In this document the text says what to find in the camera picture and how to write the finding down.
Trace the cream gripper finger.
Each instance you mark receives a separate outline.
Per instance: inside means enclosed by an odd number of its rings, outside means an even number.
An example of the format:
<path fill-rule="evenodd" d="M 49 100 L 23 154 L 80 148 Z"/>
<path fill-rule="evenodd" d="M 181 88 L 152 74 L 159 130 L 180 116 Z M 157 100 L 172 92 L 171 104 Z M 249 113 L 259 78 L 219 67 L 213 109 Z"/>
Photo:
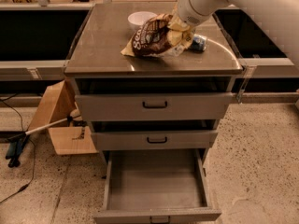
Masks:
<path fill-rule="evenodd" d="M 195 34 L 195 28 L 191 28 L 188 31 L 182 33 L 181 41 L 179 42 L 179 46 L 182 49 L 187 49 L 191 44 Z"/>
<path fill-rule="evenodd" d="M 172 18 L 170 22 L 168 23 L 167 27 L 174 31 L 182 32 L 184 28 L 184 24 L 182 23 L 182 20 L 178 16 L 178 8 L 174 7 L 172 10 Z"/>

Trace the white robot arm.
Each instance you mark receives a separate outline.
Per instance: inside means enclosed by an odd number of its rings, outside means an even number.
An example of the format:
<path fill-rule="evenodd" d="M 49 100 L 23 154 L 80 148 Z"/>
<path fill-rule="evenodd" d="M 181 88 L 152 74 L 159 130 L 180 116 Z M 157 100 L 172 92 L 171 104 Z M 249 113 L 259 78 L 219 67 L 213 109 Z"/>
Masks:
<path fill-rule="evenodd" d="M 243 10 L 299 66 L 299 0 L 178 0 L 172 22 L 182 29 L 196 27 L 230 5 Z"/>

